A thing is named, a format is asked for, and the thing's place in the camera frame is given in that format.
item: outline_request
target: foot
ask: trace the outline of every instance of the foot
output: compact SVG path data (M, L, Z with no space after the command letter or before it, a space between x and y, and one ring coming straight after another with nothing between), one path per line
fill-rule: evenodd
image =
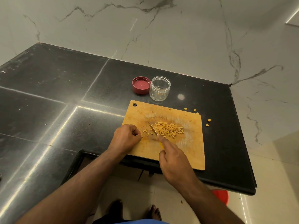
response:
M159 208L156 208L155 205L152 205L152 207L150 209L150 212L149 212L149 215L148 215L148 218L149 219L155 219L155 220L158 220L158 221L162 221L162 217L161 217L161 213L160 213Z
M112 215L112 217L115 217L117 219L123 219L123 203L121 200L114 201L109 209L108 212L109 215Z

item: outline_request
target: wooden cutting board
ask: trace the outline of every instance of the wooden cutting board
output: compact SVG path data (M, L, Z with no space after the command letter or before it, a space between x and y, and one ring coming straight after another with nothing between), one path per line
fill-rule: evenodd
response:
M204 140L202 135L202 118L199 114L181 111L168 107L151 105L140 101L131 101L127 109L123 124L134 124L143 135L141 141L129 153L133 156L159 160L159 153L163 149L155 134L149 134L149 122L167 122L183 127L185 134L177 134L175 138L166 137L176 144L188 157L193 169L204 170Z

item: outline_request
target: black countertop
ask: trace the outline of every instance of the black countertop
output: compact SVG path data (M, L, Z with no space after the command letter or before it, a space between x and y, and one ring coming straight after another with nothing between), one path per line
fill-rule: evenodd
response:
M133 78L159 75L171 82L165 101L132 91ZM0 222L13 223L58 188L78 151L103 153L131 100L196 108L203 120L206 162L196 175L214 186L255 194L226 84L42 43L0 67L0 78ZM207 119L212 119L209 127ZM153 160L127 156L123 163L159 173Z

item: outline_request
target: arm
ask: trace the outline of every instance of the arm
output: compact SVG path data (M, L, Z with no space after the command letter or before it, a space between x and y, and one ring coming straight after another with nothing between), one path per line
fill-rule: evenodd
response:
M159 154L166 180L184 197L202 224L244 224L197 179L186 155L176 145L158 135L164 150Z
M116 129L108 149L43 199L17 223L84 223L113 168L141 140L134 125Z

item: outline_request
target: clear plastic jar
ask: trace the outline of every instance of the clear plastic jar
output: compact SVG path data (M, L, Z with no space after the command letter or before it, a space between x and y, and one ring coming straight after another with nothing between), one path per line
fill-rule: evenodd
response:
M150 84L150 97L154 101L163 101L167 98L170 91L170 81L163 77L157 76L152 79Z

